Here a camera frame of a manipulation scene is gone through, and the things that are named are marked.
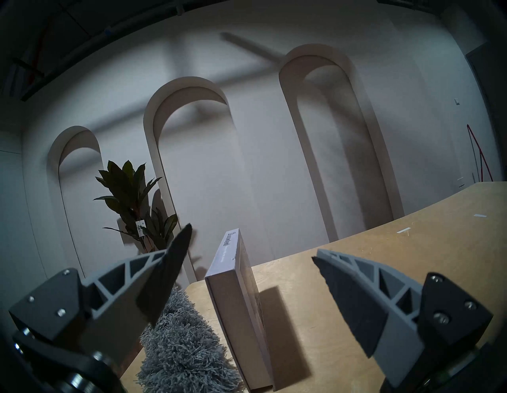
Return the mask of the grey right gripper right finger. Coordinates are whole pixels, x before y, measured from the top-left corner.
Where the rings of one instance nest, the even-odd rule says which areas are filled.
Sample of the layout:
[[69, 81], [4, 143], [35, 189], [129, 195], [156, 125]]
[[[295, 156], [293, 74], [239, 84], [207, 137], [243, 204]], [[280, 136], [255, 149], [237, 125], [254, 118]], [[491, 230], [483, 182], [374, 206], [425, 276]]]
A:
[[352, 335], [384, 374], [381, 388], [463, 388], [491, 346], [493, 314], [446, 276], [423, 285], [386, 264], [318, 249], [312, 257]]

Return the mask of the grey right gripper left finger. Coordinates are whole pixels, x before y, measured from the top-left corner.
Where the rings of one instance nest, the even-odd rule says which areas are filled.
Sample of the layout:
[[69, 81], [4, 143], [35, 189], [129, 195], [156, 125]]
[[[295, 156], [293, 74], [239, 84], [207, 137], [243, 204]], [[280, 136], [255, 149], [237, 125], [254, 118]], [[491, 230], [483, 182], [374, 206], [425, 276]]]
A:
[[187, 224], [167, 249], [118, 261], [81, 280], [67, 268], [15, 303], [9, 314], [23, 332], [54, 347], [96, 351], [120, 365], [148, 324], [155, 326], [187, 255]]

